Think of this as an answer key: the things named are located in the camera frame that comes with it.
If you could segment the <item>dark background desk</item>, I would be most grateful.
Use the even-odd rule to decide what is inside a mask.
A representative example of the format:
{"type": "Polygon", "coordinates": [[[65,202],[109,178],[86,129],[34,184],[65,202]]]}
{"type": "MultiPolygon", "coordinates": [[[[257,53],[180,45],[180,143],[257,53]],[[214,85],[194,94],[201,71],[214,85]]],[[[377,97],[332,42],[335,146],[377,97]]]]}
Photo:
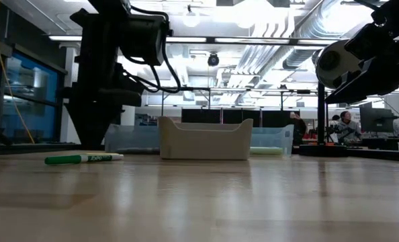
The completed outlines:
{"type": "Polygon", "coordinates": [[[399,138],[363,138],[346,144],[348,147],[367,147],[373,150],[399,151],[399,138]]]}

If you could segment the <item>smoky gray plastic bin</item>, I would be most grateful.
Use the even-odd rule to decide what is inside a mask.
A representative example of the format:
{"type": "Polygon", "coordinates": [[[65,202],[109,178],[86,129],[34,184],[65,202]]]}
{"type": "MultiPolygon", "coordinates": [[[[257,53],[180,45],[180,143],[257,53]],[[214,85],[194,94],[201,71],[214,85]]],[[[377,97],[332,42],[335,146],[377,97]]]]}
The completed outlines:
{"type": "Polygon", "coordinates": [[[157,126],[111,124],[104,138],[105,151],[121,154],[159,154],[157,126]]]}

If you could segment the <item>round white pendant lamp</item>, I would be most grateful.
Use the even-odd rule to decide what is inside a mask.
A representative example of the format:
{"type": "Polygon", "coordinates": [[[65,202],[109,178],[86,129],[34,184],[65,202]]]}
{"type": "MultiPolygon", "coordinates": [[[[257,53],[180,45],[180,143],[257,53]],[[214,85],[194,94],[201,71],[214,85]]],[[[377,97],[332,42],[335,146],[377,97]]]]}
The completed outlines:
{"type": "Polygon", "coordinates": [[[200,14],[195,12],[191,5],[186,6],[186,11],[183,15],[183,23],[185,26],[193,28],[200,23],[200,14]]]}

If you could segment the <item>green highlighter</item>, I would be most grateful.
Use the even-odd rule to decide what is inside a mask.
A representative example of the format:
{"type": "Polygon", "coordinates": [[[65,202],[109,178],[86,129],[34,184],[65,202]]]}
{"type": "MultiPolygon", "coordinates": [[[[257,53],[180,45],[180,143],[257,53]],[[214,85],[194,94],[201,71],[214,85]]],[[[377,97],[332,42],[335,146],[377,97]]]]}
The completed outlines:
{"type": "Polygon", "coordinates": [[[251,147],[251,155],[283,155],[283,149],[279,147],[251,147]]]}

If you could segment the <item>silver ventilation duct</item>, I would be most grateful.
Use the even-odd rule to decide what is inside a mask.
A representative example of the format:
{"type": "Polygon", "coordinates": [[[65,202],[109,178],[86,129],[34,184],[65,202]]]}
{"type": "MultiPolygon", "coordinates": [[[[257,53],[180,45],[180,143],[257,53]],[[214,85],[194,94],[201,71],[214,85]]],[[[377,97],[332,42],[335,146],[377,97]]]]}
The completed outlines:
{"type": "MultiPolygon", "coordinates": [[[[331,23],[331,17],[337,16],[341,0],[320,0],[312,13],[296,27],[294,38],[338,38],[343,33],[337,30],[337,25],[331,23]]],[[[299,49],[295,46],[290,49],[287,58],[283,61],[284,69],[300,68],[302,63],[313,55],[313,50],[299,49]]]]}

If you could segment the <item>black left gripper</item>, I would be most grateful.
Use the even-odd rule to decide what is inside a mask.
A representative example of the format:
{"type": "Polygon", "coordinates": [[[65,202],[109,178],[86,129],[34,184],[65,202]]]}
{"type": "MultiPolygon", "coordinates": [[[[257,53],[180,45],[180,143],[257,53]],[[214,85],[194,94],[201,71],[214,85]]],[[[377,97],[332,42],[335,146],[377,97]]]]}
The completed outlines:
{"type": "Polygon", "coordinates": [[[63,88],[63,98],[115,105],[66,107],[81,146],[86,149],[98,149],[110,124],[120,116],[120,105],[141,106],[142,86],[128,77],[121,63],[115,62],[109,73],[81,63],[77,82],[63,88]]]}

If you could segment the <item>green Expo marker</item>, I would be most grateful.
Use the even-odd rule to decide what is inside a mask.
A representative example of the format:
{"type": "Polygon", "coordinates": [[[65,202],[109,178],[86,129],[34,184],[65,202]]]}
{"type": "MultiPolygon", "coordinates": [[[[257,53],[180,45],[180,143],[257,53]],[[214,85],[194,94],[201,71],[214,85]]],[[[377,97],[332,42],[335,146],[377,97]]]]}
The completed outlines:
{"type": "Polygon", "coordinates": [[[67,155],[47,157],[44,160],[46,165],[67,165],[80,164],[82,162],[101,162],[101,161],[118,161],[124,158],[123,155],[116,156],[87,156],[87,155],[67,155]]]}

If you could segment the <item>white plastic storage bin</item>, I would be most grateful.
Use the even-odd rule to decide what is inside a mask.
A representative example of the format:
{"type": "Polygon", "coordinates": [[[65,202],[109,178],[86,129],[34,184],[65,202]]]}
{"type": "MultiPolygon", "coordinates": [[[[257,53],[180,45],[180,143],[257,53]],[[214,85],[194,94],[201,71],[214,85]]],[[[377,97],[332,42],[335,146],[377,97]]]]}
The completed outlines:
{"type": "Polygon", "coordinates": [[[253,120],[240,124],[175,123],[158,119],[161,159],[247,160],[253,120]]]}

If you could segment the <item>long ceiling light strip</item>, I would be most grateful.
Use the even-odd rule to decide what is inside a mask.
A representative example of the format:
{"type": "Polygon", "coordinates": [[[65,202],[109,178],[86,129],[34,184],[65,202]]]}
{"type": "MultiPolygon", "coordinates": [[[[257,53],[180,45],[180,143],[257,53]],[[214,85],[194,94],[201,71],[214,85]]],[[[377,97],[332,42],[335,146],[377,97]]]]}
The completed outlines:
{"type": "Polygon", "coordinates": [[[327,46],[339,39],[322,38],[243,38],[243,37],[167,37],[170,44],[246,44],[276,46],[327,46]]]}

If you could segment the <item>clear plastic bin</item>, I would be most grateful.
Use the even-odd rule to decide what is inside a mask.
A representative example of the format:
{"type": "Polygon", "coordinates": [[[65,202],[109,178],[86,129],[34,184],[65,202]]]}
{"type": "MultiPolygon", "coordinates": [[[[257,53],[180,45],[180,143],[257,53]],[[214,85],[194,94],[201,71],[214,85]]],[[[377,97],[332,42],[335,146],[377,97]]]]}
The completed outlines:
{"type": "Polygon", "coordinates": [[[251,147],[279,147],[283,149],[282,156],[290,156],[293,139],[293,124],[283,128],[254,128],[251,135],[251,147]]]}

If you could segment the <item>black partition panels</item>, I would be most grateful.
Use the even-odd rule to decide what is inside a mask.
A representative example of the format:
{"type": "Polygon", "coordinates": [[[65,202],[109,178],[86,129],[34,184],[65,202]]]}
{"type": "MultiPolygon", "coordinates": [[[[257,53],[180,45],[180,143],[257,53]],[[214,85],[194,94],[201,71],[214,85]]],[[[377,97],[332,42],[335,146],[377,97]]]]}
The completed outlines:
{"type": "Polygon", "coordinates": [[[240,124],[253,119],[255,128],[282,128],[295,124],[298,119],[290,118],[290,111],[246,110],[246,109],[182,109],[182,123],[240,124]]]}

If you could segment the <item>person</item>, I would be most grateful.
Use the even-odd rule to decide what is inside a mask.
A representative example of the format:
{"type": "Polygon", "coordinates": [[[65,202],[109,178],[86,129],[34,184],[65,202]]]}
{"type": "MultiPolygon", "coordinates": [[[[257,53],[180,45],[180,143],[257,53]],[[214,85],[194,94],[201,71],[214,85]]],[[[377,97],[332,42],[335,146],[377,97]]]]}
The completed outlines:
{"type": "Polygon", "coordinates": [[[361,140],[360,126],[351,119],[351,113],[349,111],[341,112],[337,130],[337,137],[340,143],[356,143],[361,140]]]}
{"type": "Polygon", "coordinates": [[[302,140],[306,133],[306,123],[295,112],[290,112],[290,121],[294,125],[294,138],[302,140]]]}

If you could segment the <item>black aluminium table frame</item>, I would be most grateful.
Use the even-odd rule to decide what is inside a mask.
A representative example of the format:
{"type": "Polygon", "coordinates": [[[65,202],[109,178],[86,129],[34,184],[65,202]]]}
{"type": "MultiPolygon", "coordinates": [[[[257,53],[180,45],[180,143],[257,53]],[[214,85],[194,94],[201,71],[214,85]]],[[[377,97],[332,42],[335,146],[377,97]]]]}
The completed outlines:
{"type": "MultiPolygon", "coordinates": [[[[26,154],[26,153],[49,153],[57,151],[86,151],[81,145],[75,144],[14,144],[11,146],[0,145],[0,155],[26,154]]],[[[350,149],[341,151],[346,157],[359,157],[366,159],[381,159],[388,161],[399,161],[399,151],[350,149]]]]}

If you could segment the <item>black computer monitor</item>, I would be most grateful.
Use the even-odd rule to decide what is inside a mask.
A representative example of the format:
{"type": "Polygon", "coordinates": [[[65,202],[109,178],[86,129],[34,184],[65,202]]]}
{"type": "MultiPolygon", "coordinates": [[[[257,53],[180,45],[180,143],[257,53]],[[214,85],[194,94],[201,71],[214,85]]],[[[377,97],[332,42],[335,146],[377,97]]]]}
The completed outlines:
{"type": "Polygon", "coordinates": [[[360,108],[361,130],[364,132],[393,132],[394,115],[383,108],[360,108]]]}

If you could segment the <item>large glass window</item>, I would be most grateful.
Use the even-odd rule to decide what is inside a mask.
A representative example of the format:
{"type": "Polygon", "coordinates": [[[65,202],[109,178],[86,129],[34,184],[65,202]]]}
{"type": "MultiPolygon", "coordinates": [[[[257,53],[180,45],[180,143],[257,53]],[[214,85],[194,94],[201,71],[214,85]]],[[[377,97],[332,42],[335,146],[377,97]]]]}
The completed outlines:
{"type": "Polygon", "coordinates": [[[64,71],[14,50],[0,59],[0,130],[15,143],[57,141],[64,71]]]}

